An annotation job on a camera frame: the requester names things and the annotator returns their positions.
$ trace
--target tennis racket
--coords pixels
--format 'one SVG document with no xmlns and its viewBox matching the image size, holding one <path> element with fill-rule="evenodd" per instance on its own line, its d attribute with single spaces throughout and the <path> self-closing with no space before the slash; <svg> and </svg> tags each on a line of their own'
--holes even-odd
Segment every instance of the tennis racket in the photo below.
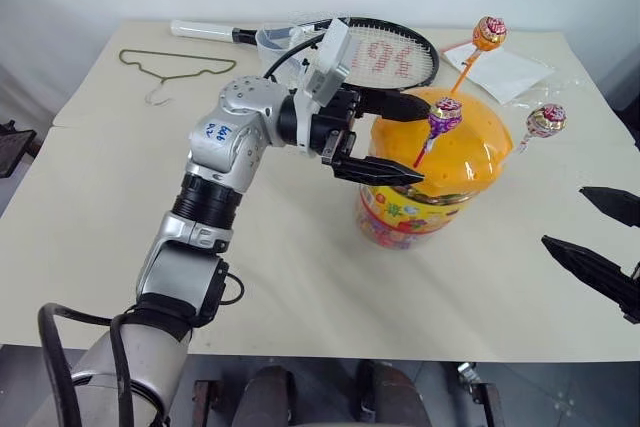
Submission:
<svg viewBox="0 0 640 427">
<path fill-rule="evenodd" d="M 360 41 L 347 83 L 360 87 L 404 90 L 429 85 L 438 72 L 440 60 L 431 43 L 417 32 L 384 20 L 363 17 L 342 19 L 349 33 Z M 298 43 L 324 32 L 331 19 L 300 25 Z M 289 29 L 281 29 L 283 36 Z M 256 45 L 255 30 L 225 25 L 171 22 L 173 35 Z M 270 32 L 277 38 L 278 32 Z"/>
</svg>

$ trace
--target gray floor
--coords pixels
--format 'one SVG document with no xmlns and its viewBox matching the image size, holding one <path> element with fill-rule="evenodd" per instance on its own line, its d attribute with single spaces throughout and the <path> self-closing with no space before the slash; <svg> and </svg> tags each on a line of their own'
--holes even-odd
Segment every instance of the gray floor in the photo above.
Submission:
<svg viewBox="0 0 640 427">
<path fill-rule="evenodd" d="M 73 363 L 81 351 L 68 351 Z M 198 379 L 222 379 L 223 413 L 209 426 L 229 425 L 247 379 L 269 364 L 296 376 L 300 422 L 345 421 L 353 394 L 356 359 L 190 356 L 171 417 L 172 426 L 191 425 L 192 388 Z M 486 425 L 482 407 L 471 402 L 438 362 L 392 361 L 416 383 L 434 427 Z M 638 427 L 638 363 L 479 364 L 484 380 L 499 389 L 508 427 Z M 40 350 L 0 349 L 0 425 L 23 426 L 49 392 Z"/>
</svg>

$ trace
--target racket handle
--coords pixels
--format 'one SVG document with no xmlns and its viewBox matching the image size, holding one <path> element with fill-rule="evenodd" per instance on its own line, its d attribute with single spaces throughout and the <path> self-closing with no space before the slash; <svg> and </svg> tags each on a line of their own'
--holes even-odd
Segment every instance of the racket handle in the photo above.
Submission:
<svg viewBox="0 0 640 427">
<path fill-rule="evenodd" d="M 236 42 L 234 31 L 239 31 L 228 25 L 208 24 L 205 22 L 171 21 L 171 33 L 178 37 L 192 37 L 194 39 L 217 40 L 219 42 Z"/>
</svg>

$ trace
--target table surface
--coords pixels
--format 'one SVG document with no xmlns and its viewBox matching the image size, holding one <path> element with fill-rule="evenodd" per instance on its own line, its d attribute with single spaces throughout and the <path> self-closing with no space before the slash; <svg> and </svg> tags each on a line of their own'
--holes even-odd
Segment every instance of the table surface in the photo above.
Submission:
<svg viewBox="0 0 640 427">
<path fill-rule="evenodd" d="M 421 30 L 438 48 L 459 30 Z M 356 186 L 319 159 L 270 149 L 238 209 L 225 260 L 247 286 L 238 304 L 199 329 L 194 353 L 477 361 L 640 359 L 640 330 L 618 306 L 562 269 L 543 234 L 585 245 L 623 266 L 638 260 L 637 231 L 600 214 L 578 189 L 637 191 L 640 156 L 559 33 L 514 32 L 509 50 L 558 69 L 569 123 L 512 156 L 502 177 L 455 222 L 406 252 L 366 240 L 353 219 Z M 145 104 L 157 81 L 117 59 L 122 48 L 232 58 L 230 73 L 169 83 L 174 100 Z M 177 64 L 151 65 L 172 73 Z M 163 22 L 114 34 L 0 219 L 0 342 L 36 345 L 48 301 L 114 315 L 134 287 L 164 211 L 178 193 L 196 120 L 232 78 L 260 72 L 250 46 L 172 37 Z M 451 85 L 444 64 L 436 84 Z M 463 90 L 524 133 L 528 111 Z M 372 118 L 356 124 L 366 151 Z M 101 330 L 61 321 L 68 347 Z"/>
</svg>

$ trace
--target black cable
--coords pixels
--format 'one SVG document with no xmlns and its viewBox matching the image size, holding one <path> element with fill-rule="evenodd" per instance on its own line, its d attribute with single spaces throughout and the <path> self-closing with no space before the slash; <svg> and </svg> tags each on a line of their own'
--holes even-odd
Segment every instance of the black cable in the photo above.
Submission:
<svg viewBox="0 0 640 427">
<path fill-rule="evenodd" d="M 244 296 L 244 284 L 242 283 L 242 281 L 235 275 L 230 274 L 227 272 L 227 277 L 231 277 L 231 279 L 235 280 L 238 284 L 238 287 L 240 287 L 240 293 L 238 295 L 236 295 L 233 299 L 231 300 L 221 300 L 220 301 L 220 305 L 231 305 L 231 304 L 235 304 L 236 302 L 238 302 L 243 296 Z"/>
<path fill-rule="evenodd" d="M 127 314 L 116 315 L 109 326 L 109 338 L 111 339 L 111 351 L 116 370 L 118 385 L 118 419 L 120 427 L 133 427 L 133 391 L 131 390 L 131 374 L 127 353 L 122 342 L 120 328 L 124 324 Z"/>
<path fill-rule="evenodd" d="M 80 407 L 67 358 L 62 349 L 60 335 L 54 316 L 77 320 L 85 324 L 109 325 L 111 319 L 84 314 L 63 305 L 49 303 L 38 311 L 38 332 L 42 343 L 42 354 L 49 375 L 51 390 L 56 404 L 58 424 L 64 427 L 81 427 Z"/>
<path fill-rule="evenodd" d="M 263 77 L 265 79 L 271 78 L 273 76 L 273 73 L 278 69 L 278 67 L 280 67 L 288 58 L 293 57 L 298 52 L 303 51 L 307 47 L 311 47 L 312 45 L 317 44 L 323 38 L 324 38 L 324 34 L 316 35 L 315 37 L 313 37 L 313 38 L 311 38 L 309 40 L 305 40 L 301 44 L 296 45 L 293 49 L 287 50 L 284 54 L 282 54 L 282 57 L 280 57 L 278 60 L 276 60 L 273 63 L 273 65 L 271 67 L 269 67 L 269 70 L 267 70 L 265 72 Z"/>
</svg>

